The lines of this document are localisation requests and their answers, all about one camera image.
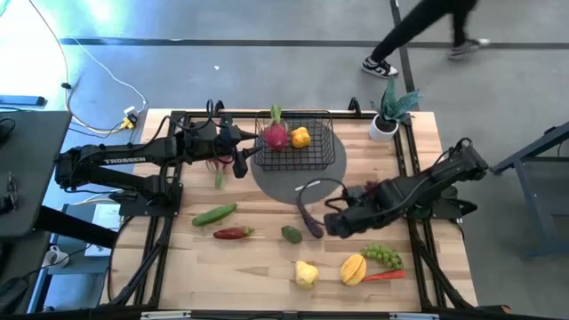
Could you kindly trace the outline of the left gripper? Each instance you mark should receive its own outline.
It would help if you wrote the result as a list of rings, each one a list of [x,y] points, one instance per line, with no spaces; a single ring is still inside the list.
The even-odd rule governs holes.
[[[217,161],[244,161],[245,157],[252,156],[259,151],[262,147],[243,148],[241,151],[236,149],[236,145],[241,140],[255,140],[258,135],[253,132],[246,132],[240,130],[233,124],[232,115],[224,115],[220,119],[220,133],[213,141],[212,151],[214,158]]]

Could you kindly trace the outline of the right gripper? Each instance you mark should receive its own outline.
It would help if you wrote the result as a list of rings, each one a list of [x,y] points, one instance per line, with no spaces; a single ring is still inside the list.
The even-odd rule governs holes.
[[[343,197],[347,205],[345,209],[327,213],[324,216],[325,231],[328,236],[338,236],[342,239],[355,233],[364,233],[375,225],[373,217],[379,212],[377,204],[368,198],[348,196]]]

